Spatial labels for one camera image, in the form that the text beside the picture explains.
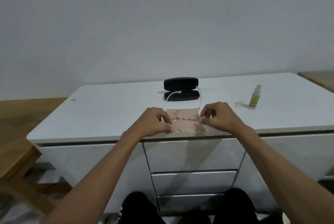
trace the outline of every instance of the pink cloth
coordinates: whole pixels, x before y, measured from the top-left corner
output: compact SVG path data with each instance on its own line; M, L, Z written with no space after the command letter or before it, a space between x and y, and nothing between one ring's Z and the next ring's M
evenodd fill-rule
M171 133L205 132L198 109L168 109L167 113L171 119L178 118L171 124Z

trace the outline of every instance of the white table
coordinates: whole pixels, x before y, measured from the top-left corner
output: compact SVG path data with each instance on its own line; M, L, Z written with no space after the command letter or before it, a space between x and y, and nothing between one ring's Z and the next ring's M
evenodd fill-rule
M240 100L248 104L257 84L262 84L257 108L236 108ZM265 134L266 142L314 179L334 165L333 93L291 73L199 79L199 87L201 109L207 103L227 102L246 124ZM83 86L27 138L74 186L147 107L164 106L164 92L162 81ZM199 100L168 102L166 108L198 105ZM155 204L157 197L162 211L201 203L203 209L212 209L211 198L233 183L257 208L274 207L247 154L241 163L244 149L239 142L228 133L206 129L204 134L159 134L139 143L106 212L119 211L127 194L136 190Z

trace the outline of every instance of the gray wall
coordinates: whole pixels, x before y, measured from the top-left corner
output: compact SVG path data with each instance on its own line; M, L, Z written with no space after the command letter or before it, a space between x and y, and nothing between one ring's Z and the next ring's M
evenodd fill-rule
M334 0L0 0L0 100L334 69Z

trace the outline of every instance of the person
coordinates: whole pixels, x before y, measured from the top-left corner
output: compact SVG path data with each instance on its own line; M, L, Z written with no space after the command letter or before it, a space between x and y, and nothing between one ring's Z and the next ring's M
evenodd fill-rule
M291 223L334 223L334 196L267 145L251 127L244 124L227 103L207 104L200 116L204 125L228 132L239 140ZM42 223L98 223L135 146L146 136L170 132L169 124L172 124L172 121L163 109L147 108L122 134L110 152ZM231 189L223 197L215 216L215 224L257 222L253 204L243 191ZM236 198L242 199L242 202L236 202ZM228 220L227 216L221 213L231 213L236 208L240 211L243 209L244 212L234 217L243 218L246 222ZM164 223L155 206L141 192L131 193L125 199L120 215L120 223Z

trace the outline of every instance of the small spray bottle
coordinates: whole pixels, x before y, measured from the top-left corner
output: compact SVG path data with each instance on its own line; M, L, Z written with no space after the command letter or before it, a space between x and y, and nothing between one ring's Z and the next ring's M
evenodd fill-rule
M256 88L254 89L253 95L250 99L249 107L252 110L255 110L257 102L259 101L259 98L260 98L260 95L261 95L261 87L262 87L261 84L258 84L256 86Z

